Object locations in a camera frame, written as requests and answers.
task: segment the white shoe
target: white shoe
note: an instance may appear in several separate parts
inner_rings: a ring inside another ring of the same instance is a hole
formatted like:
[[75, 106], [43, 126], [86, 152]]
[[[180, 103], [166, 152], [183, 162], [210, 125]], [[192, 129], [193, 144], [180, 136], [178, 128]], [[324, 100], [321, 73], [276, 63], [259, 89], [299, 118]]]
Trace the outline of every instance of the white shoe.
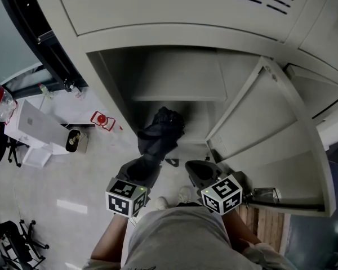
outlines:
[[178, 196], [178, 204], [179, 203], [190, 203], [190, 199], [192, 198], [192, 191], [189, 187], [184, 186], [180, 189]]
[[169, 209], [168, 201], [164, 197], [158, 197], [155, 201], [155, 208], [157, 210]]

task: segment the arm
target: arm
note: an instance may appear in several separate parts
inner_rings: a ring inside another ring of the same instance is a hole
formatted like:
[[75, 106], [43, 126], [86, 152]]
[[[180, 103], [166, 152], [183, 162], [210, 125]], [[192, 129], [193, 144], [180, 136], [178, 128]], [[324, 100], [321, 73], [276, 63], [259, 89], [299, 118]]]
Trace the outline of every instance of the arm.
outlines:
[[128, 218], [116, 214], [95, 246], [90, 258], [120, 263], [127, 225]]
[[249, 247], [247, 241], [254, 245], [261, 243], [257, 236], [245, 225], [235, 210], [223, 215], [222, 219], [230, 243], [235, 251], [243, 253], [243, 251]]

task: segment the person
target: person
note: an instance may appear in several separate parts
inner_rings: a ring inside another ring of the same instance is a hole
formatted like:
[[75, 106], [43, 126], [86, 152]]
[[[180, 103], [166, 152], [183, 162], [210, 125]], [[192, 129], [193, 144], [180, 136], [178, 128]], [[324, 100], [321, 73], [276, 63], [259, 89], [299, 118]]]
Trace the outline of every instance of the person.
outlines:
[[[235, 210], [220, 221], [190, 199], [189, 187], [180, 190], [175, 208], [169, 208], [164, 197], [157, 199], [158, 211], [149, 212], [137, 223], [122, 269], [295, 269], [285, 257], [261, 243]], [[128, 218], [114, 216], [83, 270], [121, 268], [127, 223]]]

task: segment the wooden floor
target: wooden floor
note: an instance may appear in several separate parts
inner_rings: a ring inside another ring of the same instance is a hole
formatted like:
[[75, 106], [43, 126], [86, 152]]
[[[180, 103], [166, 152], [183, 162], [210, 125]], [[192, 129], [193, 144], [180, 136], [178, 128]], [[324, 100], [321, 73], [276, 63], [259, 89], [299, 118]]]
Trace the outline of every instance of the wooden floor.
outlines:
[[284, 224], [283, 213], [251, 207], [247, 209], [245, 205], [240, 205], [236, 210], [260, 241], [269, 244], [279, 252]]

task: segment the open locker door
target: open locker door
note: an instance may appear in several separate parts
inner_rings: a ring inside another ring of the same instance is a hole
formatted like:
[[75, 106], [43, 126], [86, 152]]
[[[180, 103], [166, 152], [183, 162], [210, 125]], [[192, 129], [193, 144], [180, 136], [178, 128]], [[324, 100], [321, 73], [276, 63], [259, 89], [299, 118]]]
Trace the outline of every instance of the open locker door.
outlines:
[[299, 94], [274, 61], [260, 58], [206, 140], [218, 165], [242, 171], [250, 190], [277, 190], [279, 203], [252, 206], [298, 215], [333, 214], [333, 180], [321, 139]]

